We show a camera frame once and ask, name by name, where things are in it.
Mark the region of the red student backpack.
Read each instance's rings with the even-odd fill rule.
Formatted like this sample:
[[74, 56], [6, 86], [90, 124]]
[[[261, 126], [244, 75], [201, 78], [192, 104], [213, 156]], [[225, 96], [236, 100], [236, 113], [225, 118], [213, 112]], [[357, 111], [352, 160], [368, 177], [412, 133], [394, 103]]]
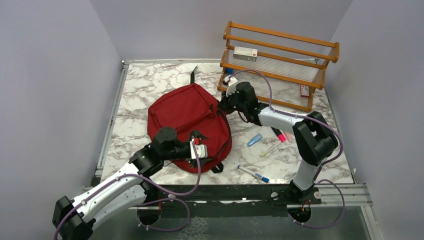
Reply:
[[[181, 142], [186, 142], [189, 134], [198, 130], [208, 137], [202, 143], [212, 157], [199, 170], [202, 173], [221, 173], [224, 169], [222, 162], [232, 149], [232, 134], [226, 114], [218, 109], [218, 103], [212, 94], [195, 82], [195, 74], [192, 73], [188, 85], [164, 94], [148, 108], [147, 134], [151, 142], [163, 127], [176, 129]], [[186, 172], [198, 172], [197, 166], [190, 166], [184, 160], [171, 162]]]

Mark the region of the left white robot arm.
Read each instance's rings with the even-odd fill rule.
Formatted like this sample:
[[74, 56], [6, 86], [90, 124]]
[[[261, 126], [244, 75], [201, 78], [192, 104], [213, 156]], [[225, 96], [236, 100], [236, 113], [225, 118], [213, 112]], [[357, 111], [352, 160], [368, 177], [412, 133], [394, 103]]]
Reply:
[[[201, 161], [210, 158], [208, 139], [194, 130], [182, 142], [176, 129], [160, 128], [151, 143], [136, 151], [112, 176], [78, 196], [63, 196], [57, 200], [52, 217], [53, 238], [87, 240], [97, 227], [117, 213], [138, 204], [160, 203], [160, 192], [173, 195], [174, 200], [194, 193], [201, 179]], [[151, 180], [152, 175], [162, 170], [164, 162], [171, 160], [195, 162], [198, 176], [190, 190], [175, 192]]]

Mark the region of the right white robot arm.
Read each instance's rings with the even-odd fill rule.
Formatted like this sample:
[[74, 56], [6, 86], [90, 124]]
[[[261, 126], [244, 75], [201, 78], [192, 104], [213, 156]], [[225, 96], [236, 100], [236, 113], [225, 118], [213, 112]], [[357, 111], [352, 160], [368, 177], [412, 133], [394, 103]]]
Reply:
[[289, 199], [300, 204], [306, 200], [314, 187], [320, 165], [330, 157], [338, 139], [322, 114], [296, 115], [272, 108], [260, 102], [254, 87], [246, 81], [235, 82], [221, 93], [218, 108], [227, 115], [233, 112], [244, 114], [245, 121], [257, 126], [271, 127], [294, 136], [301, 162], [297, 173], [289, 183]]

